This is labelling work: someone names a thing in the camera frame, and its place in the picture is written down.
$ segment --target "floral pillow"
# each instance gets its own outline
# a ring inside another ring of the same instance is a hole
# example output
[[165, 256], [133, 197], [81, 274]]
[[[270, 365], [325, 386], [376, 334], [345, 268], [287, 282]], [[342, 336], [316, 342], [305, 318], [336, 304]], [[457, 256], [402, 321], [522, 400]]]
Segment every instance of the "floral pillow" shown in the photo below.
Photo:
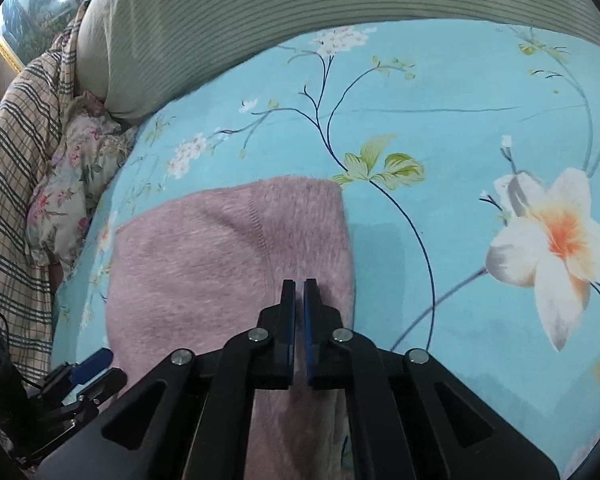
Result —
[[76, 98], [64, 117], [64, 133], [47, 176], [34, 190], [27, 215], [33, 262], [59, 262], [66, 274], [102, 193], [133, 148], [136, 128], [123, 132], [91, 94]]

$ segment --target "black cable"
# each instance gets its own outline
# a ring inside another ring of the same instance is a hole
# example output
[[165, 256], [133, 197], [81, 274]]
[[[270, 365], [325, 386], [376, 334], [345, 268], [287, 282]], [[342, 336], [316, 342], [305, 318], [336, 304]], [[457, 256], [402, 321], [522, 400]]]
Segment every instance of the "black cable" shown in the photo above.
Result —
[[9, 336], [9, 323], [7, 323], [7, 318], [4, 317], [4, 314], [0, 312], [0, 319], [4, 323], [4, 332], [7, 335], [7, 348], [11, 349], [11, 342]]
[[[7, 323], [7, 318], [4, 317], [4, 314], [0, 312], [0, 319], [4, 323], [4, 333], [7, 338], [7, 349], [11, 352], [11, 336], [9, 334], [9, 323]], [[29, 386], [33, 386], [35, 388], [40, 388], [39, 384], [34, 383], [33, 381], [29, 381], [23, 374], [20, 374], [20, 377], [24, 382], [26, 382]]]

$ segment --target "pink towel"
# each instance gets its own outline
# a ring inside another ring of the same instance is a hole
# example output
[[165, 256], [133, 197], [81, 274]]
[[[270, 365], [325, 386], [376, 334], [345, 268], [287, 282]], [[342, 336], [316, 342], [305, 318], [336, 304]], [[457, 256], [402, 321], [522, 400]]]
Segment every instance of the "pink towel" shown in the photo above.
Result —
[[[307, 278], [350, 326], [352, 257], [336, 183], [281, 177], [165, 203], [115, 236], [107, 331], [116, 365], [131, 386], [173, 349], [222, 348], [279, 301], [284, 279]], [[344, 396], [306, 386], [301, 341], [294, 386], [256, 392], [247, 480], [341, 476]]]

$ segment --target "pillow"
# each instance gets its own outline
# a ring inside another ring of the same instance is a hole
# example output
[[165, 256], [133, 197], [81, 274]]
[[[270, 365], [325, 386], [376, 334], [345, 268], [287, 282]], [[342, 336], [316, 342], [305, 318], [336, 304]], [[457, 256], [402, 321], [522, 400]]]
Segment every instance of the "pillow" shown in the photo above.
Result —
[[102, 193], [133, 148], [136, 129], [122, 132], [90, 94], [69, 104], [63, 129], [50, 171], [33, 192], [27, 241], [35, 264], [59, 262], [66, 275], [80, 253]]
[[139, 122], [298, 34], [405, 18], [532, 25], [600, 45], [591, 0], [93, 0], [78, 36], [78, 87]]

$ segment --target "bed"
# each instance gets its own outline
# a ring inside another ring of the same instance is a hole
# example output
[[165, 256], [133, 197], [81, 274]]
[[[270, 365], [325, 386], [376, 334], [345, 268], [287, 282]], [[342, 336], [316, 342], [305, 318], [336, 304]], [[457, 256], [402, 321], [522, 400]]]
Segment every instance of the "bed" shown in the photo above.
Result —
[[[332, 178], [352, 240], [355, 330], [391, 348], [420, 320], [397, 351], [429, 348], [567, 477], [600, 436], [600, 283], [591, 278], [580, 326], [551, 328], [550, 305], [569, 301], [573, 278], [534, 269], [528, 286], [506, 261], [517, 257], [507, 248], [537, 240], [502, 235], [516, 224], [505, 198], [512, 173], [549, 194], [566, 186], [573, 203], [590, 189], [600, 225], [599, 47], [465, 20], [298, 36], [143, 123], [58, 290], [52, 364], [107, 345], [117, 226], [203, 189]], [[544, 279], [555, 297], [544, 297]]]

